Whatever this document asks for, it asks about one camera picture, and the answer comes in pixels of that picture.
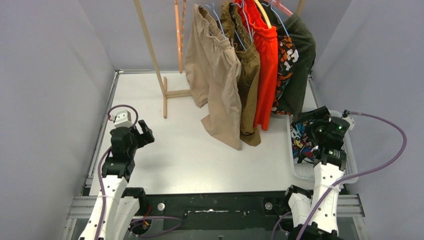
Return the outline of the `comic print shorts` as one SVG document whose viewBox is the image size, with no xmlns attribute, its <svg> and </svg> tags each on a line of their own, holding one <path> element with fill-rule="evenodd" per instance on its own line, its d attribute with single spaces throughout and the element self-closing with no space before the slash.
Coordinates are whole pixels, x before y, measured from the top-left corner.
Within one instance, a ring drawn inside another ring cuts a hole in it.
<svg viewBox="0 0 424 240">
<path fill-rule="evenodd" d="M 292 142 L 292 156 L 295 164 L 314 164 L 312 149 L 314 147 L 311 140 L 306 135 L 305 126 L 302 123 L 293 121 L 290 124 L 290 136 Z"/>
</svg>

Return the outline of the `white plastic basket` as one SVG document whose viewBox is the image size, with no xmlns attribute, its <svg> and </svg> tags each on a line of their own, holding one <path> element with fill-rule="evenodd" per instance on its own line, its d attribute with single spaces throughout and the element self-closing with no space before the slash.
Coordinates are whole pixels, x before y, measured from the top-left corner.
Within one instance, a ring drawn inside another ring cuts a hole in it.
<svg viewBox="0 0 424 240">
<path fill-rule="evenodd" d="M 317 108 L 306 106 L 302 108 L 302 112 L 308 112 L 315 109 Z M 335 120 L 336 118 L 342 119 L 342 113 L 336 110 L 330 110 L 330 109 L 328 110 L 331 114 L 331 120 Z M 315 147 L 317 145 L 317 142 L 313 142 L 312 144 Z M 357 169 L 356 160 L 354 157 L 353 147 L 351 144 L 349 134 L 345 132 L 343 134 L 342 143 L 341 144 L 336 143 L 336 145 L 340 146 L 340 149 L 346 153 L 346 168 L 344 170 L 344 175 L 349 176 L 349 175 L 357 174 L 358 169 Z M 313 165 L 308 163 L 294 163 L 293 156 L 291 158 L 291 170 L 293 175 L 298 179 L 307 180 L 307 181 L 313 181 L 315 179 Z"/>
</svg>

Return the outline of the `wooden clothes rack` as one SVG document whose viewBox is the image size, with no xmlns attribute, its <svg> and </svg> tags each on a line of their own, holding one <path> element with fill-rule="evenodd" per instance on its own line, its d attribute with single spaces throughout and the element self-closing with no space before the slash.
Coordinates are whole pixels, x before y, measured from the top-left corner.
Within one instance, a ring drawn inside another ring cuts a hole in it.
<svg viewBox="0 0 424 240">
<path fill-rule="evenodd" d="M 302 13 L 304 6 L 305 6 L 305 2 L 306 2 L 305 0 L 298 0 L 297 1 L 297 7 L 296 7 L 295 12 L 298 15 L 300 15 Z M 158 64 L 158 61 L 157 61 L 157 58 L 156 58 L 156 55 L 155 55 L 155 51 L 154 51 L 154 48 L 153 48 L 152 40 L 151 40 L 151 37 L 150 37 L 150 34 L 149 34 L 149 30 L 148 30 L 147 23 L 146 23 L 146 20 L 145 20 L 145 17 L 144 17 L 144 13 L 143 13 L 143 10 L 142 10 L 141 3 L 140 3 L 139 0 L 133 0 L 133 3 L 134 3 L 134 7 L 135 7 L 135 10 L 136 10 L 137 16 L 138 16 L 139 23 L 141 25 L 141 29 L 142 29 L 142 32 L 143 32 L 143 35 L 144 35 L 144 38 L 145 38 L 145 42 L 147 44 L 147 48 L 148 48 L 148 52 L 149 52 L 149 55 L 150 55 L 150 58 L 151 58 L 151 62 L 153 64 L 154 71 L 155 71 L 156 76 L 157 76 L 157 80 L 158 80 L 158 83 L 159 83 L 161 94 L 162 94 L 162 97 L 163 97 L 163 112 L 162 112 L 163 118 L 167 119 L 168 118 L 168 99 L 189 97 L 189 96 L 192 95 L 192 93 L 191 93 L 191 90 L 189 90 L 189 89 L 183 89 L 183 90 L 168 90 L 167 89 L 168 80 L 167 80 L 167 77 L 161 76 L 161 71 L 160 71 L 159 64 Z"/>
</svg>

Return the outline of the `beige shorts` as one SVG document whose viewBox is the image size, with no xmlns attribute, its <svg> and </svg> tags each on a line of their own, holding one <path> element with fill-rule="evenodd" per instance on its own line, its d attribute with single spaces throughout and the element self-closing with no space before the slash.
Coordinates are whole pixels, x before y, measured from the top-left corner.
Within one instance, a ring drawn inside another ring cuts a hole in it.
<svg viewBox="0 0 424 240">
<path fill-rule="evenodd" d="M 217 21 L 199 4 L 193 6 L 184 67 L 194 103 L 199 108 L 208 107 L 208 115 L 201 119 L 204 129 L 211 137 L 240 150 L 241 63 Z"/>
</svg>

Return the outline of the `wooden clothes hanger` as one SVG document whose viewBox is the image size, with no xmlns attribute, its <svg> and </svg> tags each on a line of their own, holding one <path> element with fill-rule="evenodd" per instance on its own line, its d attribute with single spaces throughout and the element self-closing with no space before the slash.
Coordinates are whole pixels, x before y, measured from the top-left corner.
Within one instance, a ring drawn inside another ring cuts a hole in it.
<svg viewBox="0 0 424 240">
<path fill-rule="evenodd" d="M 176 25 L 176 42 L 178 56 L 178 70 L 183 73 L 183 47 L 184 47 L 184 26 L 186 15 L 187 0 L 182 1 L 180 10 L 179 1 L 174 1 L 175 25 Z"/>
</svg>

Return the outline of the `light blue wire hanger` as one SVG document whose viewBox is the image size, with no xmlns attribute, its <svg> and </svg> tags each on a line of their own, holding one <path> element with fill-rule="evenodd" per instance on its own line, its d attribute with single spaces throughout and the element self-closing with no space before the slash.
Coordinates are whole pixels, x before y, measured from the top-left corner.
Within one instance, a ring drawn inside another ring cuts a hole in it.
<svg viewBox="0 0 424 240">
<path fill-rule="evenodd" d="M 220 28 L 223 36 L 225 38 L 227 38 L 226 35 L 225 35 L 225 31 L 224 31 L 224 28 L 223 28 L 221 19 L 220 19 L 219 15 L 218 15 L 218 13 L 217 13 L 217 11 L 215 9 L 215 0 L 211 0 L 209 4 L 203 4 L 200 7 L 201 8 L 209 8 L 213 12 L 213 14 L 214 14 L 214 16 L 215 16 L 215 18 L 217 20 L 217 24 L 219 25 L 219 28 Z"/>
</svg>

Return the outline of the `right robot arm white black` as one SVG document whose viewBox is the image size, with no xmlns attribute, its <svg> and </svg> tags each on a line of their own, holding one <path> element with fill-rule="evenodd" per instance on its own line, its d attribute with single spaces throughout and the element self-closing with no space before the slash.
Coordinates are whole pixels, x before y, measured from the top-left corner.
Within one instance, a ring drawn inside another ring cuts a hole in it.
<svg viewBox="0 0 424 240">
<path fill-rule="evenodd" d="M 292 185 L 281 199 L 282 209 L 292 214 L 290 240 L 338 240 L 337 205 L 340 180 L 347 165 L 344 137 L 350 123 L 332 116 L 323 106 L 298 115 L 298 122 L 312 143 L 314 189 Z"/>
</svg>

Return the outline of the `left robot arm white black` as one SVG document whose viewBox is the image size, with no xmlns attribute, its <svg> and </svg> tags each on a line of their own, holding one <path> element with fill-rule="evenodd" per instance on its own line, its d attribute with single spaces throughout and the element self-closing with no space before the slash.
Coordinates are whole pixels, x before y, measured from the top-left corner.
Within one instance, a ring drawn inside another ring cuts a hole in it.
<svg viewBox="0 0 424 240">
<path fill-rule="evenodd" d="M 145 213 L 148 199 L 142 187 L 129 187 L 136 151 L 153 143 L 152 130 L 139 120 L 141 130 L 131 123 L 110 131 L 111 146 L 102 156 L 98 170 L 100 190 L 81 240 L 122 240 L 136 214 Z"/>
</svg>

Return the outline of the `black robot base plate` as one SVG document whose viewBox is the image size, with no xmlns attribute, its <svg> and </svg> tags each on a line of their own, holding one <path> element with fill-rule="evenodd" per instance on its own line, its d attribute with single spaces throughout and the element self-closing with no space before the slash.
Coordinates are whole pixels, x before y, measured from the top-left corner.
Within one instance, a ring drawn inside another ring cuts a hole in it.
<svg viewBox="0 0 424 240">
<path fill-rule="evenodd" d="M 136 217 L 164 217 L 161 232 L 171 230 L 271 231 L 277 220 L 290 211 L 286 192 L 148 194 L 145 213 Z"/>
</svg>

